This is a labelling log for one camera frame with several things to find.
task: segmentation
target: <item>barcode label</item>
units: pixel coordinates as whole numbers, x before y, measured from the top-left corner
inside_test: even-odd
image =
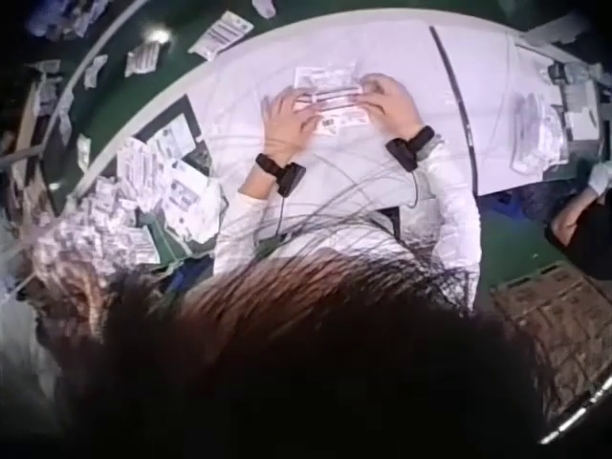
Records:
[[[189,49],[190,53],[196,53],[207,60],[212,60],[233,43],[242,39],[253,28],[253,25],[234,14],[226,11],[221,19],[216,21]]]

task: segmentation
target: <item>hair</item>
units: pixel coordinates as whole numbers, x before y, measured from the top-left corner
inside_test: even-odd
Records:
[[[206,457],[533,451],[541,362],[519,331],[444,294],[459,275],[364,256],[264,260],[171,304],[126,275],[102,344],[73,353],[85,370],[66,385],[65,441]]]

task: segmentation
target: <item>plastic bag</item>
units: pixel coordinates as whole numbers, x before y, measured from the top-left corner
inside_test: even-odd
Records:
[[[567,138],[557,110],[543,96],[530,94],[515,111],[516,145],[512,168],[521,174],[542,173],[569,161]]]

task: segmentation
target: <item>pile of packets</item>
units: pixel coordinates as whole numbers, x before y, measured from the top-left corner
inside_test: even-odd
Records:
[[[297,100],[296,109],[311,103],[321,104],[323,118],[317,125],[316,134],[336,136],[344,127],[362,126],[370,122],[367,113],[350,99],[363,92],[355,78],[354,65],[297,67],[294,87],[312,88],[312,92]]]
[[[219,230],[223,198],[218,180],[182,160],[195,148],[184,117],[148,143],[128,139],[117,154],[120,190],[144,213],[164,214],[178,239],[204,244]]]
[[[42,268],[58,259],[86,262],[102,286],[118,272],[159,264],[149,229],[136,228],[136,208],[114,179],[98,177],[95,191],[67,206],[58,224],[51,225],[49,214],[40,216],[39,225],[49,230],[36,240],[34,262]]]

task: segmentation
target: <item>hand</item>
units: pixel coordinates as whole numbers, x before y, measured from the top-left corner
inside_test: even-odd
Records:
[[[414,100],[402,83],[381,74],[365,76],[361,83],[364,91],[354,97],[355,103],[393,137],[409,141],[423,129]]]
[[[610,185],[610,179],[612,179],[612,162],[595,164],[591,169],[588,185],[598,196],[602,196]]]
[[[308,94],[307,89],[286,89],[268,103],[262,102],[262,118],[266,136],[264,154],[285,166],[291,158],[303,150],[313,136],[322,118],[317,105],[295,110],[297,98]]]

